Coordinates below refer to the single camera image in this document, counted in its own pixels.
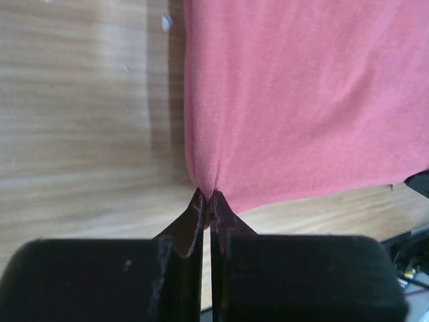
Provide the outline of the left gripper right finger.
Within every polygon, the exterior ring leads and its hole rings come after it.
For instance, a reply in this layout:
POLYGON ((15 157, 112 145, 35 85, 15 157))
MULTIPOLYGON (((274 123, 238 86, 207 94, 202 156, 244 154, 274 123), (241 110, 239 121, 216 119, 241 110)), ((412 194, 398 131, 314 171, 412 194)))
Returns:
POLYGON ((362 235, 260 235, 209 202, 214 321, 405 321, 385 248, 362 235))

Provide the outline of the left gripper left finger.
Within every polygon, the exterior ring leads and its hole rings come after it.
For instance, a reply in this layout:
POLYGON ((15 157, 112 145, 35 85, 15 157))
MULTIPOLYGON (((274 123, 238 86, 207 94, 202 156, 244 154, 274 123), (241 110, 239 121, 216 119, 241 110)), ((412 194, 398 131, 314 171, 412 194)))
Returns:
POLYGON ((151 239, 23 244, 1 277, 2 321, 199 321, 205 199, 151 239))

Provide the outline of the dusty pink t shirt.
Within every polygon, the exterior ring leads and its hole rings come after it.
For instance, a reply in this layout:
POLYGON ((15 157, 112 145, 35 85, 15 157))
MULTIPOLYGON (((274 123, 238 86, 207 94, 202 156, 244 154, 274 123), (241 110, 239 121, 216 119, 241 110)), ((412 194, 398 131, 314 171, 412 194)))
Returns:
POLYGON ((192 183, 235 212, 428 169, 427 1, 186 1, 192 183))

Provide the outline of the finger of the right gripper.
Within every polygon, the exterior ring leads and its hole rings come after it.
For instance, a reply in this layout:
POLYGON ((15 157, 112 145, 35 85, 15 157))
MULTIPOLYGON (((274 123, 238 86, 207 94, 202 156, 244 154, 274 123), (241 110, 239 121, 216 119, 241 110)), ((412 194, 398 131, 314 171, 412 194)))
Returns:
POLYGON ((419 172, 404 181, 405 185, 429 198, 429 170, 419 172))

